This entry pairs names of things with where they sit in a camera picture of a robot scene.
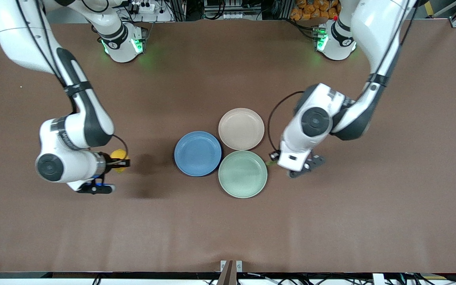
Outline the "beige plate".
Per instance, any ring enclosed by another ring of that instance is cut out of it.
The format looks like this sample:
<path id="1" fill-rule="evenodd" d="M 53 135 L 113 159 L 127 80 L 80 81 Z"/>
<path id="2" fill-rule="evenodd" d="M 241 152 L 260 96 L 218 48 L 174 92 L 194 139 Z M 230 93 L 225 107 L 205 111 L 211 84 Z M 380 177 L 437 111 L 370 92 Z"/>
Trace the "beige plate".
<path id="1" fill-rule="evenodd" d="M 265 134 L 261 116 L 248 108 L 235 108 L 226 112 L 218 124 L 221 141 L 236 151 L 248 151 L 262 141 Z"/>

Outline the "yellow lemon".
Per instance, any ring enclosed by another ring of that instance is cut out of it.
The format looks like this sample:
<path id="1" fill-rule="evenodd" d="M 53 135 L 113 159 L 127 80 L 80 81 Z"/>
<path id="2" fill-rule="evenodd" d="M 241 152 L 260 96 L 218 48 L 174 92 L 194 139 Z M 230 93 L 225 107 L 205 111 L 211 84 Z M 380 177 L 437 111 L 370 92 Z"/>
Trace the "yellow lemon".
<path id="1" fill-rule="evenodd" d="M 117 150 L 114 150 L 110 155 L 109 157 L 111 159 L 114 159 L 114 160 L 121 160 L 121 159 L 125 159 L 125 160 L 129 160 L 129 156 L 128 156 L 128 153 L 127 151 L 125 151 L 124 149 L 122 148 L 118 148 Z M 125 171 L 125 167 L 121 167 L 121 168 L 116 168 L 115 169 L 115 172 L 120 174 L 120 173 L 123 173 Z"/>

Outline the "bag of orange items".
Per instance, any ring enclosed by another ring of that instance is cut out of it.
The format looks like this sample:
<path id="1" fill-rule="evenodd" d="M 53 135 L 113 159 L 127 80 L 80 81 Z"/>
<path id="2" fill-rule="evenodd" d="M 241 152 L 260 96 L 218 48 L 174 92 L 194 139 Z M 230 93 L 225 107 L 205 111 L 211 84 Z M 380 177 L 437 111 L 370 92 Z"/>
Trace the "bag of orange items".
<path id="1" fill-rule="evenodd" d="M 339 0 L 294 0 L 289 18 L 294 21 L 315 18 L 336 20 L 341 10 Z"/>

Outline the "brown table cover mat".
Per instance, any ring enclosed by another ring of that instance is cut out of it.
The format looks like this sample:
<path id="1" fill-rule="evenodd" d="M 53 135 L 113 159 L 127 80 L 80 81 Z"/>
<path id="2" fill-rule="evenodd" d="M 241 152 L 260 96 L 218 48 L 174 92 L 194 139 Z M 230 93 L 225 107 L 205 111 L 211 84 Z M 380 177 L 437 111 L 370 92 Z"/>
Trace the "brown table cover mat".
<path id="1" fill-rule="evenodd" d="M 416 20 L 358 140 L 327 137 L 325 164 L 296 179 L 277 165 L 257 196 L 235 199 L 217 173 L 189 177 L 183 135 L 217 135 L 249 108 L 323 82 L 357 97 L 369 74 L 356 50 L 334 62 L 287 22 L 154 25 L 146 53 L 112 61 L 87 24 L 57 24 L 128 144 L 109 195 L 38 176 L 43 121 L 70 112 L 50 74 L 0 49 L 0 271 L 214 271 L 221 260 L 278 272 L 456 272 L 456 28 Z"/>

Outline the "blue plate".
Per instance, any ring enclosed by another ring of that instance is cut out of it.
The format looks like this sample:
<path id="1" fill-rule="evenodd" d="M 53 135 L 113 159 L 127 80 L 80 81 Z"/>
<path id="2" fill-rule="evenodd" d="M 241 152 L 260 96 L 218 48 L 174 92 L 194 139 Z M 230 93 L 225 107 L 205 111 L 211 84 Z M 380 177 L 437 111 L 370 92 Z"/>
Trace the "blue plate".
<path id="1" fill-rule="evenodd" d="M 221 144 L 205 131 L 194 131 L 181 137 L 174 150 L 174 162 L 184 174 L 203 177 L 217 170 L 222 159 Z"/>

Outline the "white power strip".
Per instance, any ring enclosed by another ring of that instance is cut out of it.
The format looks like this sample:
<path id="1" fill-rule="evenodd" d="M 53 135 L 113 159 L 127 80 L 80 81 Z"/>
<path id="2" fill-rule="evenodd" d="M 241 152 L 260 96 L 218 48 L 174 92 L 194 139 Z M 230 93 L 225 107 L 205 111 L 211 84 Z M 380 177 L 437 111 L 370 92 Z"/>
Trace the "white power strip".
<path id="1" fill-rule="evenodd" d="M 154 15 L 162 13 L 162 6 L 156 0 L 128 0 L 128 11 L 134 15 Z"/>

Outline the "light green plate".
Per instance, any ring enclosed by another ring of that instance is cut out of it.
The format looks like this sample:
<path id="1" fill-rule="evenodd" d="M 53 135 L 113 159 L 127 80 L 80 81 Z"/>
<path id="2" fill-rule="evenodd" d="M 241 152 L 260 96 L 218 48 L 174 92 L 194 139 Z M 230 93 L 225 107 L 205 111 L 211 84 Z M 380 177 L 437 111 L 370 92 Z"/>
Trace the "light green plate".
<path id="1" fill-rule="evenodd" d="M 235 151 L 222 159 L 218 181 L 228 195 L 239 199 L 257 196 L 268 180 L 268 170 L 259 155 L 250 151 Z"/>

